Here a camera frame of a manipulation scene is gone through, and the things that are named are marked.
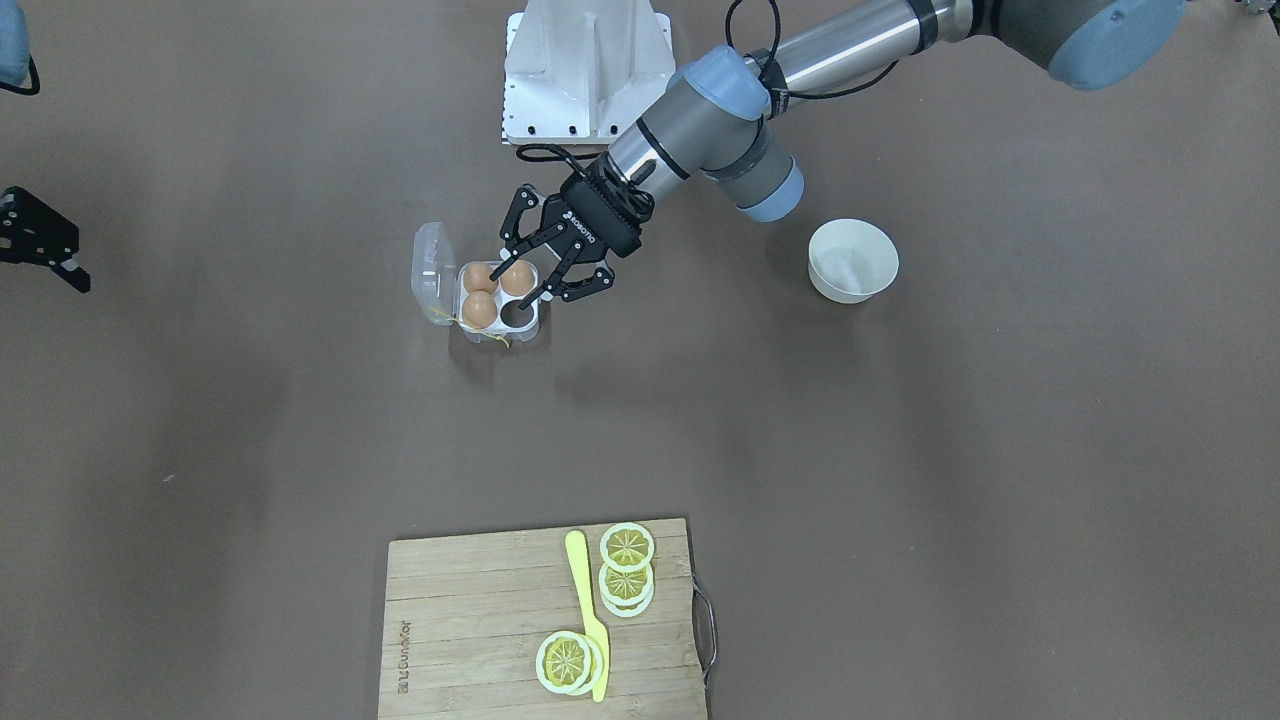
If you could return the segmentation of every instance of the cutting board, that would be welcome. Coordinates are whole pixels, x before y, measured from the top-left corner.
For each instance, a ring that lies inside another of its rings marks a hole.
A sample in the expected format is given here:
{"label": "cutting board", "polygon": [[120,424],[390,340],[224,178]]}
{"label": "cutting board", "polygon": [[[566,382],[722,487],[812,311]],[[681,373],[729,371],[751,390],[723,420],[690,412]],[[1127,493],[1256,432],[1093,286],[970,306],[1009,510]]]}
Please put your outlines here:
{"label": "cutting board", "polygon": [[582,632],[564,534],[586,533],[595,588],[609,525],[390,543],[379,720],[707,720],[687,527],[643,524],[655,544],[653,603],[621,619],[593,592],[612,647],[600,703],[547,692],[534,657],[550,633]]}

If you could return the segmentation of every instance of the egg carton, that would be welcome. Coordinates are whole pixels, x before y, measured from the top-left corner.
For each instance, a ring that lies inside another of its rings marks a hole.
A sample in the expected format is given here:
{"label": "egg carton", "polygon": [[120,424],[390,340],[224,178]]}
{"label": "egg carton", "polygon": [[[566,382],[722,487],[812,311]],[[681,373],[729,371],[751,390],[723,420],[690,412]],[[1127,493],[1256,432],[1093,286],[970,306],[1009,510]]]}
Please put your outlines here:
{"label": "egg carton", "polygon": [[[497,260],[481,260],[480,263],[489,265],[489,268],[499,265]],[[498,340],[498,337],[512,342],[532,340],[538,334],[541,322],[540,302],[535,302],[529,310],[520,310],[521,299],[503,291],[500,284],[494,292],[498,319],[492,325],[476,331],[461,323],[462,304],[467,299],[462,275],[467,265],[470,263],[460,264],[457,261],[457,249],[449,240],[444,223],[426,223],[419,228],[417,234],[413,236],[413,263],[410,279],[413,297],[417,299],[426,319],[436,325],[457,323],[466,338],[477,343]],[[538,266],[531,263],[530,266],[534,273],[534,287],[538,287],[541,282]]]}
{"label": "egg carton", "polygon": [[[502,261],[499,260],[489,260],[489,261],[476,260],[476,261],[480,263],[481,265],[489,265],[489,268],[497,268],[498,265],[502,264]],[[470,295],[462,282],[462,275],[463,273],[466,273],[467,265],[470,264],[471,263],[467,263],[466,265],[458,268],[458,282],[457,282],[458,296],[456,299],[454,307],[458,309],[457,316],[460,320],[462,318],[462,304],[466,302],[467,295]],[[532,263],[530,263],[529,266],[532,268],[534,270],[534,287],[538,287],[541,283],[541,278],[538,274],[538,266],[534,265]],[[498,319],[494,320],[492,325],[489,325],[488,328],[481,328],[477,332],[475,328],[472,328],[466,323],[462,322],[458,323],[458,327],[462,328],[463,334],[467,336],[467,340],[470,340],[471,342],[485,342],[497,340],[497,337],[493,336],[504,337],[512,342],[529,342],[530,340],[534,340],[534,336],[538,334],[538,324],[541,320],[541,315],[539,314],[538,310],[540,302],[535,301],[532,305],[529,306],[529,309],[521,310],[520,301],[524,300],[524,296],[511,295],[509,292],[503,290],[500,282],[498,283],[498,290],[495,290],[493,293],[493,299],[498,304]]]}

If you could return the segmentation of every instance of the egg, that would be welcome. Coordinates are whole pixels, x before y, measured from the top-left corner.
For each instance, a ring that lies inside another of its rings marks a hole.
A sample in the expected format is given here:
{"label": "egg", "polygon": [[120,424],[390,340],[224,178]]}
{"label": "egg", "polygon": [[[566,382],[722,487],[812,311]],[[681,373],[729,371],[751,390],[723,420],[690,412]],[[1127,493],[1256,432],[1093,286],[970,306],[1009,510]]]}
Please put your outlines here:
{"label": "egg", "polygon": [[498,302],[488,292],[476,291],[462,302],[462,322],[483,331],[498,319]]}
{"label": "egg", "polygon": [[493,268],[488,263],[468,263],[462,268],[462,288],[467,292],[493,292],[498,283],[489,279]]}
{"label": "egg", "polygon": [[525,260],[517,260],[499,279],[502,290],[508,295],[524,297],[534,290],[534,266]]}

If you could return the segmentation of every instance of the white bowl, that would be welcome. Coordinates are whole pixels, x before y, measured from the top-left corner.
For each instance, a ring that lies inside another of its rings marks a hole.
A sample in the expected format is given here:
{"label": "white bowl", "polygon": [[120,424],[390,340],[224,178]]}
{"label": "white bowl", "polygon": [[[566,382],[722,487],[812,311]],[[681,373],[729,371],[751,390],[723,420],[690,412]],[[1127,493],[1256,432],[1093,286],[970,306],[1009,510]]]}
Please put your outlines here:
{"label": "white bowl", "polygon": [[884,231],[863,220],[832,220],[809,241],[809,279],[823,296],[854,305],[870,300],[897,278],[897,247]]}

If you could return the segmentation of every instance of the yellow knife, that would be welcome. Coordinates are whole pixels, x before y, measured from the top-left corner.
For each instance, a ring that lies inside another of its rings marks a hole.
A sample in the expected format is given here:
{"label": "yellow knife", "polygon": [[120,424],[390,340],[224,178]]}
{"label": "yellow knife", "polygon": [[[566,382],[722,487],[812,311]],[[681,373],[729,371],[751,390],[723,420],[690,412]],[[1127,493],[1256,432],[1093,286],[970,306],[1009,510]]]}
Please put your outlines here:
{"label": "yellow knife", "polygon": [[564,536],[564,552],[568,553],[568,566],[573,571],[577,603],[582,606],[582,629],[586,637],[600,646],[600,655],[604,656],[600,682],[591,688],[591,700],[603,702],[604,688],[609,684],[609,629],[595,616],[595,603],[591,601],[591,560],[586,553],[586,536],[582,530],[572,530]]}

